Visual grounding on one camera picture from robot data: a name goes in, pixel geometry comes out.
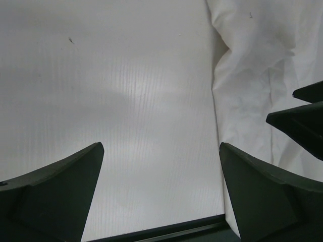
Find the white t shirt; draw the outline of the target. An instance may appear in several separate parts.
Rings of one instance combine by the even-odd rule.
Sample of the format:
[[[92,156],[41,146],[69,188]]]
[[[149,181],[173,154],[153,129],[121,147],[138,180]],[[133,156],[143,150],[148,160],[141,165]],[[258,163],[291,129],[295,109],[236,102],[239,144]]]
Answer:
[[[268,125],[267,115],[300,104],[313,83],[322,1],[208,1],[227,46],[212,86],[219,142],[298,175],[321,180],[322,163]]]

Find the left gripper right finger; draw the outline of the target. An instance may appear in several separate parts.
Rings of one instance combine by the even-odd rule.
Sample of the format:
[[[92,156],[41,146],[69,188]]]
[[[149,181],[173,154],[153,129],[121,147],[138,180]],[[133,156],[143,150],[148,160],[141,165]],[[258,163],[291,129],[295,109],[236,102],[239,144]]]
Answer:
[[[322,241],[322,183],[229,143],[221,166],[242,241]]]

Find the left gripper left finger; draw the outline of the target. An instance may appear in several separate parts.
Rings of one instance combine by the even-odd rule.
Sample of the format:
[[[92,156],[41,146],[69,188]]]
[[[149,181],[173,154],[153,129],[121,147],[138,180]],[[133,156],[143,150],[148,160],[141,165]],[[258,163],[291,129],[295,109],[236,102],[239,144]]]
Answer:
[[[101,142],[1,182],[1,241],[80,241],[104,156]]]

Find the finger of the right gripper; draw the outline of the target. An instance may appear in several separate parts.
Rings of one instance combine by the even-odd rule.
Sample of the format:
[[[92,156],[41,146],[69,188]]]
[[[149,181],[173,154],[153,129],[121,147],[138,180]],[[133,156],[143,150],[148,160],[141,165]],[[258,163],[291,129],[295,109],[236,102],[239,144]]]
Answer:
[[[323,81],[296,89],[293,97],[309,103],[317,103],[323,101]]]
[[[322,102],[270,113],[266,122],[322,160]]]

